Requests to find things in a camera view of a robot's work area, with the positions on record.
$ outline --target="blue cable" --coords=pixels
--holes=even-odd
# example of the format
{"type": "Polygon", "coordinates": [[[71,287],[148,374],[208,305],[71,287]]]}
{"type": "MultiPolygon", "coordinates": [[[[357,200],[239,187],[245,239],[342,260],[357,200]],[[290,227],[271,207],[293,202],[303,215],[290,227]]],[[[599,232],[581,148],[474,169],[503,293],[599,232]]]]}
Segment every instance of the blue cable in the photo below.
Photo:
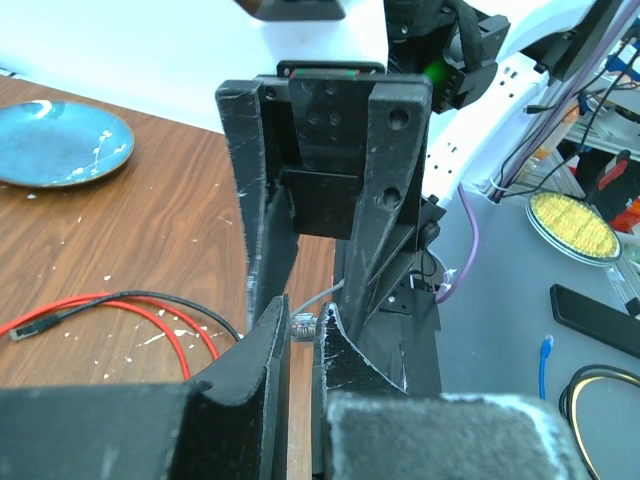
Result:
{"type": "Polygon", "coordinates": [[[551,354],[551,347],[553,347],[553,337],[547,335],[540,345],[540,364],[538,366],[538,395],[542,400],[547,398],[547,392],[544,387],[544,372],[547,365],[547,358],[551,354]]]}

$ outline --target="yellow food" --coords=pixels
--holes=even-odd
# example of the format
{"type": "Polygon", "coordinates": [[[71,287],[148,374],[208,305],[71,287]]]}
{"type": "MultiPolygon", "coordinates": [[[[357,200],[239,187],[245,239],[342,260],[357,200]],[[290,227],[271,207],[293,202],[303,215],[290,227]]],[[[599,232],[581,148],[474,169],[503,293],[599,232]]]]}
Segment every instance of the yellow food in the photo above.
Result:
{"type": "Polygon", "coordinates": [[[615,257],[618,238],[593,210],[559,193],[539,193],[531,198],[538,222],[557,240],[583,255],[615,257]]]}

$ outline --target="red cable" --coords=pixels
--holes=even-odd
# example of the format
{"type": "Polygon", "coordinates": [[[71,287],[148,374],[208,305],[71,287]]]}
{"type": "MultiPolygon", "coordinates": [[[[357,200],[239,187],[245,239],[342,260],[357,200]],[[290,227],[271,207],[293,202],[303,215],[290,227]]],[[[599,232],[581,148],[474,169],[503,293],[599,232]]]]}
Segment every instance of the red cable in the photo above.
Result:
{"type": "MultiPolygon", "coordinates": [[[[75,307],[75,306],[79,306],[79,305],[84,305],[85,303],[94,300],[96,298],[101,298],[105,295],[109,295],[108,293],[97,293],[97,294],[86,294],[86,295],[79,295],[76,297],[70,297],[70,298],[66,298],[66,299],[62,299],[62,300],[58,300],[54,303],[51,303],[49,305],[45,305],[44,307],[39,307],[35,310],[32,310],[31,312],[28,312],[18,318],[16,318],[15,320],[12,320],[11,322],[0,326],[0,337],[6,335],[7,333],[9,333],[11,330],[13,330],[14,328],[24,324],[24,323],[28,323],[32,320],[34,320],[37,317],[40,317],[42,315],[45,315],[53,310],[58,310],[61,308],[69,308],[69,307],[75,307]]],[[[151,305],[156,305],[170,313],[173,313],[174,315],[180,317],[187,325],[189,325],[190,327],[192,327],[194,330],[196,330],[200,336],[202,337],[202,340],[204,341],[204,343],[207,346],[207,349],[211,352],[211,355],[213,356],[214,360],[217,360],[219,357],[218,351],[215,347],[215,345],[213,344],[213,342],[211,341],[211,339],[209,338],[209,335],[207,334],[206,331],[204,331],[202,329],[202,327],[200,327],[200,325],[198,325],[198,323],[196,321],[194,321],[191,317],[189,317],[188,315],[186,315],[185,313],[181,312],[180,310],[171,307],[170,305],[165,305],[164,303],[152,299],[152,298],[147,298],[147,297],[133,297],[134,300],[138,300],[138,301],[142,301],[151,305]]],[[[171,344],[173,345],[177,355],[178,355],[178,359],[180,360],[180,366],[182,367],[182,373],[185,377],[185,379],[189,379],[190,378],[190,372],[189,372],[189,367],[186,361],[186,356],[184,354],[184,350],[182,349],[180,343],[178,342],[177,337],[175,336],[175,334],[171,331],[171,329],[169,327],[166,326],[166,324],[164,324],[161,320],[159,320],[155,315],[149,313],[148,311],[144,310],[143,308],[137,307],[135,305],[130,305],[128,303],[124,303],[124,302],[118,302],[118,301],[109,301],[109,302],[105,302],[104,305],[109,305],[109,306],[113,306],[113,307],[118,307],[124,310],[128,310],[134,313],[138,313],[139,315],[142,315],[143,317],[147,318],[149,321],[153,322],[158,328],[160,328],[160,330],[162,330],[166,335],[167,338],[169,339],[169,341],[171,342],[171,344]]]]}

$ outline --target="blue plate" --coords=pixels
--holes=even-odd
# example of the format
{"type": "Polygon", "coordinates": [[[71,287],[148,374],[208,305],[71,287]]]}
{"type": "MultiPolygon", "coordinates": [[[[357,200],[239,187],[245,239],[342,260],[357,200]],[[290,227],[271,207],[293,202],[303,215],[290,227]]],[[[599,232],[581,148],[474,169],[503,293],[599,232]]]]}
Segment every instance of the blue plate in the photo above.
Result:
{"type": "Polygon", "coordinates": [[[64,187],[96,180],[133,151],[133,132],[89,105],[34,100],[0,109],[0,181],[64,187]]]}

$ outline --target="bowl of yellow food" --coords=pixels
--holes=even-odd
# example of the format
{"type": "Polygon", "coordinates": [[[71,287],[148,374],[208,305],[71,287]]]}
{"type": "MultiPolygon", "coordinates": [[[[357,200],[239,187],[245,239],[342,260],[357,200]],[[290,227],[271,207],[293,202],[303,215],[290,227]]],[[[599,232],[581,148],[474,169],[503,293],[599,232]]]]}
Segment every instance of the bowl of yellow food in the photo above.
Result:
{"type": "Polygon", "coordinates": [[[529,200],[527,217],[545,240],[576,260],[604,266],[620,258],[620,241],[611,227],[578,200],[538,193],[529,200]]]}

